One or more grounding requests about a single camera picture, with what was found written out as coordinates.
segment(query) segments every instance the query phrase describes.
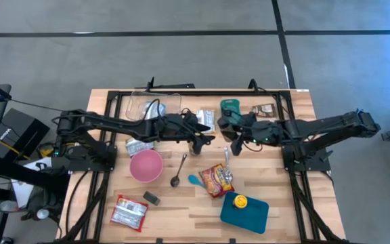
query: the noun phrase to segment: yellow cap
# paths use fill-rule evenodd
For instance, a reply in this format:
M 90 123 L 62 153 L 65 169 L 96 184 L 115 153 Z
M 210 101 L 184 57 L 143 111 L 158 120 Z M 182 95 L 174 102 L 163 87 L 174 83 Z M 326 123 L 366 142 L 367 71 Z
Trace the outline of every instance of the yellow cap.
M 244 195 L 237 195 L 233 201 L 234 206 L 237 208 L 245 208 L 248 205 L 248 199 Z

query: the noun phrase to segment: red snack package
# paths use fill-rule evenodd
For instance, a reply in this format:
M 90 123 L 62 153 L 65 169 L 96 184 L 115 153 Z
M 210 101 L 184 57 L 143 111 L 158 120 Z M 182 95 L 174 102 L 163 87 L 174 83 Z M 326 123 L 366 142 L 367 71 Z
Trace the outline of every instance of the red snack package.
M 147 209 L 148 204 L 119 195 L 111 216 L 111 222 L 124 224 L 141 232 Z
M 210 169 L 199 172 L 206 190 L 213 198 L 220 197 L 229 191 L 234 192 L 231 182 L 225 178 L 225 170 L 222 164 L 215 165 Z

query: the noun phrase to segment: teal tray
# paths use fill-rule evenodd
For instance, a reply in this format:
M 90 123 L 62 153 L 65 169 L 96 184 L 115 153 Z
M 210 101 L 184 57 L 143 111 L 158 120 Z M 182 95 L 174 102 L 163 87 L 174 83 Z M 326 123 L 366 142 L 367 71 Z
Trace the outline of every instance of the teal tray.
M 248 205 L 244 209 L 238 209 L 233 206 L 234 198 L 237 195 L 239 194 L 235 192 L 227 192 L 222 205 L 221 220 L 263 234 L 267 224 L 269 205 L 264 201 L 246 197 Z

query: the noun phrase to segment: gray floor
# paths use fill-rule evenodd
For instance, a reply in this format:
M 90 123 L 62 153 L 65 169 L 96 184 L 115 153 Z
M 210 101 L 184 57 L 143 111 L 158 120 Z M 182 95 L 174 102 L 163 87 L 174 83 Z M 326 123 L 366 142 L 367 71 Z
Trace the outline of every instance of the gray floor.
M 279 0 L 286 30 L 390 29 L 390 1 Z M 267 0 L 0 0 L 0 32 L 266 29 Z M 311 90 L 318 117 L 356 108 L 390 130 L 390 36 L 286 38 L 297 88 Z M 86 108 L 97 87 L 195 83 L 197 87 L 287 88 L 276 36 L 0 38 L 0 83 L 14 98 Z M 53 127 L 54 112 L 10 103 Z M 390 142 L 380 136 L 332 147 L 335 191 L 347 238 L 390 243 Z M 51 241 L 51 221 L 5 230 L 18 243 Z

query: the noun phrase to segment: wooden tabletop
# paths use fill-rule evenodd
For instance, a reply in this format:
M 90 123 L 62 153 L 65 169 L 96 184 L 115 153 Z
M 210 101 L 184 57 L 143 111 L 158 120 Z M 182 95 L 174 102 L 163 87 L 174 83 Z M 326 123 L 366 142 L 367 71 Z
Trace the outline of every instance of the wooden tabletop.
M 314 120 L 316 117 L 309 92 L 307 90 L 291 90 L 290 92 L 296 118 Z M 87 110 L 104 114 L 107 93 L 108 89 L 93 89 Z M 182 96 L 181 107 L 187 107 L 194 112 L 199 109 L 215 110 L 215 114 L 218 115 L 219 103 L 226 98 L 238 99 L 242 113 L 249 112 L 251 106 L 254 105 L 275 103 L 273 98 L 267 96 Z M 128 101 L 129 97 L 123 98 L 122 119 L 126 118 Z M 91 131 L 91 135 L 96 139 L 99 138 L 99 134 L 99 131 Z M 235 238 L 238 243 L 299 242 L 290 180 L 288 173 L 284 170 L 280 148 L 265 146 L 261 152 L 251 152 L 244 147 L 238 157 L 230 153 L 230 166 L 234 175 L 232 185 L 236 192 L 269 204 L 267 227 L 262 235 L 221 222 L 219 215 L 223 198 L 212 199 L 204 188 L 188 182 L 190 174 L 198 175 L 199 171 L 218 163 L 225 164 L 223 147 L 229 146 L 230 143 L 225 142 L 218 129 L 215 135 L 216 139 L 211 145 L 203 146 L 201 154 L 196 157 L 188 153 L 187 143 L 155 142 L 154 149 L 161 154 L 164 169 L 157 180 L 144 184 L 132 178 L 129 172 L 130 158 L 125 148 L 125 140 L 129 136 L 118 134 L 116 136 L 118 159 L 110 175 L 100 242 L 152 243 L 156 241 L 156 238 L 163 238 L 165 243 L 227 243 L 230 238 Z M 169 182 L 177 173 L 184 153 L 188 153 L 188 158 L 180 171 L 180 185 L 172 188 Z M 73 174 L 70 178 L 60 221 L 63 235 L 65 234 L 68 199 L 81 174 Z M 345 238 L 332 182 L 320 172 L 308 172 L 308 177 L 315 209 L 336 235 Z M 88 173 L 74 194 L 70 208 L 69 228 L 85 209 L 90 181 L 91 173 Z M 146 190 L 155 194 L 160 199 L 160 204 L 159 206 L 149 204 L 142 232 L 110 222 L 119 194 L 147 203 L 142 198 Z M 89 237 L 93 236 L 95 213 L 91 216 Z M 307 235 L 311 238 L 312 234 L 305 210 L 304 217 Z

